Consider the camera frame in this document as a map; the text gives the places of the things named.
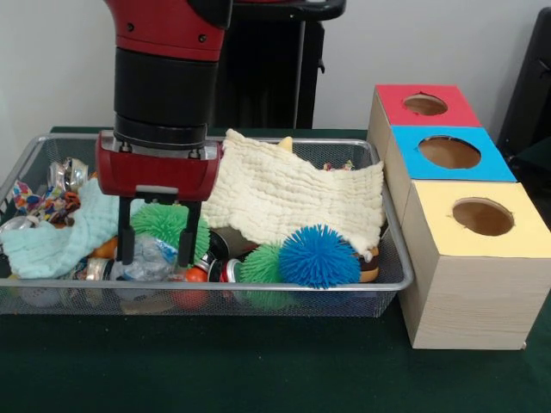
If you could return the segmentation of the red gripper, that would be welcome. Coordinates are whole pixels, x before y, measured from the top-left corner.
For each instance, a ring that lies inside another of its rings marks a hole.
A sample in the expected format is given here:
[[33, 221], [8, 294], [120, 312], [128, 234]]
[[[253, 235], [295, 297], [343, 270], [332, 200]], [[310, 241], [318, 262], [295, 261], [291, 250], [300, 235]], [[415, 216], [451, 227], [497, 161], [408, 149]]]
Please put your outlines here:
[[120, 196], [116, 260], [133, 262], [135, 232], [131, 226], [133, 199], [166, 197], [188, 208], [186, 226], [180, 233], [177, 263], [194, 263], [201, 202], [207, 200], [217, 179], [221, 145], [207, 141], [197, 150], [160, 150], [123, 142], [111, 131], [101, 131], [96, 141], [96, 172], [105, 194]]

